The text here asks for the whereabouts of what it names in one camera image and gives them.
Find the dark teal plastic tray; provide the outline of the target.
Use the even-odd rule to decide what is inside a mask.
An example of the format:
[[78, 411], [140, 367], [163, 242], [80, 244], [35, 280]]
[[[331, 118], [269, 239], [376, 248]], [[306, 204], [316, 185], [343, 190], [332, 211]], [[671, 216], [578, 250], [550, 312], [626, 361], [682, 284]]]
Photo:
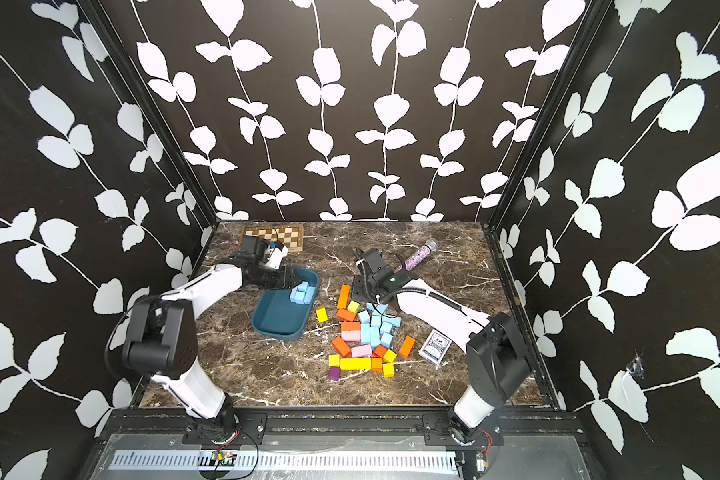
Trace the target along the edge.
[[284, 342], [292, 342], [301, 338], [307, 320], [315, 308], [320, 279], [313, 270], [296, 268], [295, 271], [302, 278], [302, 282], [307, 281], [315, 287], [312, 303], [310, 305], [293, 304], [290, 301], [292, 289], [265, 291], [251, 320], [255, 332]]

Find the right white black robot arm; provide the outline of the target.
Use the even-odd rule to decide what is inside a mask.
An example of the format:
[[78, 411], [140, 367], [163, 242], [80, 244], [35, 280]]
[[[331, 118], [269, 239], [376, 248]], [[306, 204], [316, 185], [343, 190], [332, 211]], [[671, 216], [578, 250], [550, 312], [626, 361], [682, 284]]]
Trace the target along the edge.
[[394, 270], [378, 249], [353, 250], [359, 275], [352, 291], [379, 308], [391, 301], [466, 355], [468, 385], [453, 405], [450, 428], [467, 437], [506, 404], [531, 374], [532, 359], [518, 322], [488, 315], [430, 287], [404, 265]]

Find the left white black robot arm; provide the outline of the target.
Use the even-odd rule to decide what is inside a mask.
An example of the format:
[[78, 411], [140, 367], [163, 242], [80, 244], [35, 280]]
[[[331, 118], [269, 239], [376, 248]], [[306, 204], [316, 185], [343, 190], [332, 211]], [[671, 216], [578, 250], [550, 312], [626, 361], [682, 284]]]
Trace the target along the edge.
[[243, 287], [286, 290], [301, 277], [284, 266], [288, 247], [245, 236], [240, 249], [199, 277], [159, 295], [138, 299], [121, 346], [120, 364], [161, 385], [188, 416], [230, 427], [231, 402], [198, 360], [196, 321], [216, 302]]

